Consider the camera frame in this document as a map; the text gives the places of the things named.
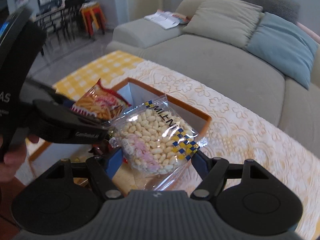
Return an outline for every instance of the snack bag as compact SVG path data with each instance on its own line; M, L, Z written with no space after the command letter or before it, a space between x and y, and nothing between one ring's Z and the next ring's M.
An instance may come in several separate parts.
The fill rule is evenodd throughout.
M186 166L193 154L207 144L206 138L200 138L168 106L166 96L136 107L112 124L117 128L116 138L130 166L145 175L158 176L157 185L148 189L165 188L165 184L172 182L167 177L179 173L177 170Z
M131 105L117 92L104 88L99 79L83 97L74 103L72 110L80 114L111 120L129 106Z

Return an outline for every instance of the black chair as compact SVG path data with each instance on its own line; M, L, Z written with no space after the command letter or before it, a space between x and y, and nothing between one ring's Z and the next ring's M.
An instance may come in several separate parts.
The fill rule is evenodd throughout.
M78 30L83 30L81 23L82 17L80 15L80 8L83 5L85 0L65 0L65 16L61 20L62 31L65 36L65 31L67 32L68 37L70 38L68 31L68 24L70 23L71 33L73 39L75 39L74 31L73 31L73 23L76 22Z

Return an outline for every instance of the yellow and blue checkered pattern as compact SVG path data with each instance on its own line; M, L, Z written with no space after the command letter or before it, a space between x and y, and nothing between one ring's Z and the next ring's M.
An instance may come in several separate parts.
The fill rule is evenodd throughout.
M178 157L184 156L187 160L190 160L192 155L200 148L199 145L192 138L190 138L182 128L179 128L175 132L175 135L170 139L174 140L172 143L174 146L172 151L174 153L179 152L181 155Z
M145 104L146 108L154 107L152 100L149 100L149 101L145 102L144 104Z

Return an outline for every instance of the orange stool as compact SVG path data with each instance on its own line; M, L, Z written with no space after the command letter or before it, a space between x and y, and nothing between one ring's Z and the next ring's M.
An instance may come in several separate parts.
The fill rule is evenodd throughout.
M101 29L102 33L105 33L105 23L107 20L104 17L101 7L98 3L81 9L81 14L85 29L90 37L93 35L92 21L97 29Z

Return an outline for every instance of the screw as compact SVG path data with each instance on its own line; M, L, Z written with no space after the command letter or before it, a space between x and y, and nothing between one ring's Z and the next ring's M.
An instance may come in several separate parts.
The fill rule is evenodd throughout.
M193 195L199 198L206 198L207 196L209 196L209 194L209 191L207 191L206 189L197 189L193 192Z
M119 190L116 190L116 189L111 189L111 190L108 190L106 192L106 197L107 198L118 198L121 196L121 192Z

